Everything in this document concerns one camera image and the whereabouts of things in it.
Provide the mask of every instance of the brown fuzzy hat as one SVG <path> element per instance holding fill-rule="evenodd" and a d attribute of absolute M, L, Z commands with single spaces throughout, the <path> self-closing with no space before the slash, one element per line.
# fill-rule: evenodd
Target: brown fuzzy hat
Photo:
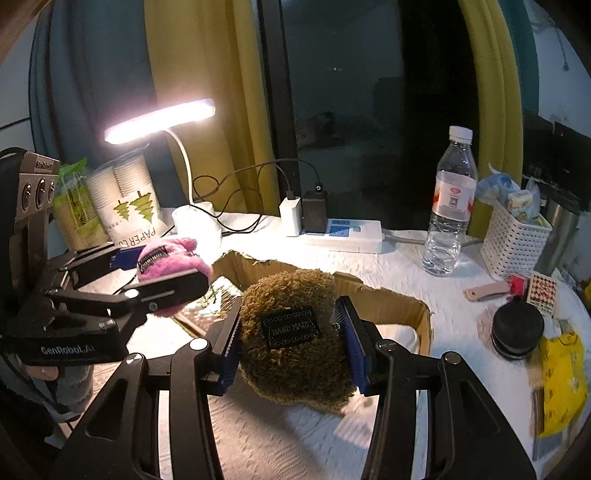
<path fill-rule="evenodd" d="M 280 403 L 303 401 L 333 411 L 347 403 L 355 388 L 345 344 L 331 325 L 335 300 L 335 280 L 320 270 L 265 277 L 244 292 L 240 363 L 246 381 L 259 395 Z M 269 342 L 267 325 L 276 321 L 277 314 L 307 309 L 313 311 L 317 330 L 313 329 L 314 335 L 296 337 L 296 341 L 312 339 L 293 345 L 293 335 L 290 340 L 282 337 L 279 341 L 288 345 L 272 348 L 278 343 L 273 338 Z M 274 324 L 280 325 L 275 332 L 291 328 L 282 321 Z"/>

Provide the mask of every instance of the black charger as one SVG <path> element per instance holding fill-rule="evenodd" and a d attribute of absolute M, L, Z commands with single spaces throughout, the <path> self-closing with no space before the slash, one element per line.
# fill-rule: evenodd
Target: black charger
<path fill-rule="evenodd" d="M 326 233 L 326 191 L 316 185 L 313 192 L 306 192 L 301 202 L 302 227 L 305 233 Z"/>

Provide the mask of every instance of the table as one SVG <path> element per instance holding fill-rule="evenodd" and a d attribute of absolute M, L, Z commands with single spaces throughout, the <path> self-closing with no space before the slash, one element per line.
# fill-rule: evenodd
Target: table
<path fill-rule="evenodd" d="M 234 228 L 249 225 L 253 215 L 226 214 L 225 223 Z M 424 232 L 396 232 L 407 238 L 423 238 Z M 301 268 L 341 271 L 359 277 L 370 287 L 384 287 L 425 302 L 432 312 L 431 355 L 439 357 L 454 350 L 462 355 L 490 392 L 515 430 L 525 451 L 532 456 L 532 401 L 525 363 L 508 362 L 493 349 L 489 339 L 492 315 L 503 299 L 471 303 L 462 291 L 490 283 L 479 253 L 480 245 L 462 250 L 451 277 L 427 274 L 421 265 L 421 247 L 385 242 L 382 253 L 331 252 L 304 245 L 280 232 L 280 220 L 263 218 L 259 229 L 248 235 L 225 237 L 218 251 L 202 255 L 213 262 L 223 252 L 236 250 L 258 260 L 280 260 Z M 564 283 L 558 286 L 557 317 L 568 318 L 583 338 L 586 355 L 591 345 L 589 315 Z M 190 339 L 171 319 L 149 317 L 129 342 L 129 350 L 152 358 L 173 353 Z M 420 396 L 413 479 L 423 478 L 426 462 L 427 417 L 425 395 Z M 167 393 L 160 410 L 161 476 L 170 476 L 167 444 Z M 586 418 L 589 402 L 583 412 Z M 366 451 L 334 437 L 339 419 L 305 406 L 282 406 L 258 397 L 240 375 L 223 398 L 210 397 L 210 410 L 220 461 L 229 479 L 357 480 Z M 534 462 L 542 478 L 550 458 Z"/>

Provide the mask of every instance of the white bottle cap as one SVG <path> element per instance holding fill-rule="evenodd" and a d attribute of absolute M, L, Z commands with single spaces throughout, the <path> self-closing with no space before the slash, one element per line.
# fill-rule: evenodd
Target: white bottle cap
<path fill-rule="evenodd" d="M 452 125 L 449 128 L 449 140 L 472 145 L 472 130 Z"/>

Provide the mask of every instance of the perforated basket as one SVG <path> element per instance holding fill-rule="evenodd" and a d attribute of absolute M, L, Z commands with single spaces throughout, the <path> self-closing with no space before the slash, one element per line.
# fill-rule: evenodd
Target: perforated basket
<path fill-rule="evenodd" d="M 495 205 L 480 254 L 491 277 L 513 273 L 530 276 L 552 231 L 544 226 L 521 223 L 500 203 Z"/>

